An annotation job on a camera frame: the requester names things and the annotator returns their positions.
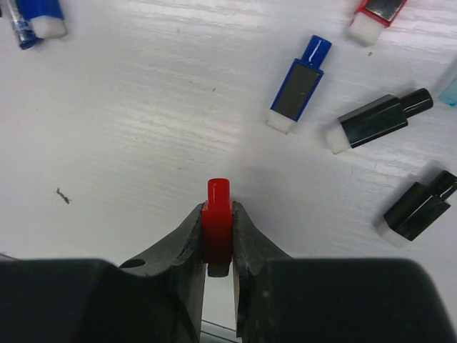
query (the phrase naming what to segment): red marker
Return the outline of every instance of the red marker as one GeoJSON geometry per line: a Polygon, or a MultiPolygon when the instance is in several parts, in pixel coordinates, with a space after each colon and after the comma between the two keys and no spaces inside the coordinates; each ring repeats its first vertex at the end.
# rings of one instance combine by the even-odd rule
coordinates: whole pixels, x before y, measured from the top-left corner
{"type": "Polygon", "coordinates": [[[209,267],[220,266],[229,272],[232,255],[232,201],[230,181],[208,181],[208,201],[201,211],[203,227],[203,261],[209,267]]]}
{"type": "Polygon", "coordinates": [[[363,45],[373,45],[381,32],[392,25],[408,0],[363,0],[349,27],[349,36],[363,45]]]}

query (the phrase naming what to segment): blue plastic body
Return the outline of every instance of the blue plastic body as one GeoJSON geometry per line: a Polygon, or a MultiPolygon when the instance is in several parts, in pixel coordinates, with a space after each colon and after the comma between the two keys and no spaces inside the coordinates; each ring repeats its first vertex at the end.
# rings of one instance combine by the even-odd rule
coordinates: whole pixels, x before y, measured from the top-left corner
{"type": "Polygon", "coordinates": [[[35,35],[30,23],[25,20],[19,11],[16,0],[7,0],[6,10],[10,12],[11,25],[22,50],[30,49],[41,42],[41,39],[35,35]]]}
{"type": "Polygon", "coordinates": [[[59,0],[17,0],[19,10],[26,20],[50,16],[64,20],[59,0]]]}
{"type": "Polygon", "coordinates": [[[301,59],[295,59],[292,63],[291,68],[289,69],[286,78],[284,79],[284,82],[279,89],[278,94],[276,95],[276,98],[274,99],[271,109],[273,109],[276,106],[277,101],[281,97],[284,89],[286,88],[287,83],[289,82],[289,79],[292,75],[293,70],[295,69],[297,64],[300,64],[301,66],[304,66],[308,69],[311,69],[312,71],[316,72],[318,74],[317,78],[313,81],[314,85],[311,87],[311,91],[308,93],[308,96],[303,103],[303,106],[301,107],[300,114],[295,118],[292,119],[294,121],[298,121],[300,119],[300,116],[302,115],[303,111],[305,110],[306,106],[308,105],[311,97],[313,96],[317,86],[319,85],[319,82],[322,79],[322,76],[324,72],[320,69],[321,65],[326,58],[328,52],[330,51],[332,43],[327,41],[326,39],[323,39],[319,36],[312,36],[310,42],[308,43],[308,46],[306,47],[305,52],[303,53],[303,56],[301,59]]]}

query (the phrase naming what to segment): black marker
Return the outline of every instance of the black marker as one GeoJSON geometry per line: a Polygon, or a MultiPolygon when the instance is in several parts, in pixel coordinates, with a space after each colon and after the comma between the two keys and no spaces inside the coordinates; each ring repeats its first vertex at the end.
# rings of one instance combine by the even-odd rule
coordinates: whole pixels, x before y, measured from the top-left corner
{"type": "Polygon", "coordinates": [[[451,207],[457,177],[443,170],[428,186],[416,182],[383,216],[378,234],[397,248],[416,239],[451,207]]]}
{"type": "Polygon", "coordinates": [[[408,118],[433,107],[425,88],[403,98],[386,95],[372,103],[340,116],[326,130],[331,151],[339,154],[408,126],[408,118]]]}

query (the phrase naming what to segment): red plastic block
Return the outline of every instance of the red plastic block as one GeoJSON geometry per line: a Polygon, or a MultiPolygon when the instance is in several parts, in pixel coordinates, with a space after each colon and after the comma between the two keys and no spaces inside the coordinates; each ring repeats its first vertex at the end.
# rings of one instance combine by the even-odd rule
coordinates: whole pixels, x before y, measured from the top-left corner
{"type": "Polygon", "coordinates": [[[403,3],[400,5],[400,7],[398,8],[398,11],[395,13],[395,16],[392,18],[392,20],[388,21],[388,20],[385,20],[379,16],[377,16],[376,14],[374,14],[373,12],[371,11],[368,11],[366,9],[366,6],[367,4],[370,2],[370,0],[362,0],[362,3],[360,4],[360,6],[357,8],[356,10],[356,14],[358,12],[362,12],[363,14],[369,16],[370,18],[382,23],[385,27],[389,27],[390,25],[392,25],[393,21],[395,20],[395,18],[398,16],[398,13],[400,13],[400,10],[405,6],[406,2],[408,0],[403,0],[403,3]]]}
{"type": "Polygon", "coordinates": [[[230,181],[208,181],[208,201],[201,211],[203,227],[203,261],[230,264],[232,256],[232,202],[230,181]]]}

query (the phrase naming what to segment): black plastic body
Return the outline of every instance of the black plastic body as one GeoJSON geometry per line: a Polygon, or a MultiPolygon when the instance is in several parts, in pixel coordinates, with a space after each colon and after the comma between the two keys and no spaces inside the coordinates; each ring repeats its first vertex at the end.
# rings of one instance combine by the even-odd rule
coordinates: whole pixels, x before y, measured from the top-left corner
{"type": "Polygon", "coordinates": [[[413,241],[451,207],[446,200],[456,188],[457,178],[448,171],[442,171],[428,186],[416,182],[384,219],[392,230],[413,241]]]}
{"type": "Polygon", "coordinates": [[[352,148],[408,126],[400,99],[392,95],[383,96],[338,120],[352,148]]]}
{"type": "MultiPolygon", "coordinates": [[[[197,343],[201,208],[119,268],[90,259],[0,262],[1,342],[197,343]]],[[[243,343],[456,342],[417,264],[292,259],[236,202],[233,277],[243,343]]]]}
{"type": "Polygon", "coordinates": [[[408,118],[433,107],[426,89],[399,99],[386,95],[338,118],[352,148],[408,126],[408,118]]]}
{"type": "Polygon", "coordinates": [[[393,21],[406,0],[369,0],[365,9],[386,21],[393,21]]]}

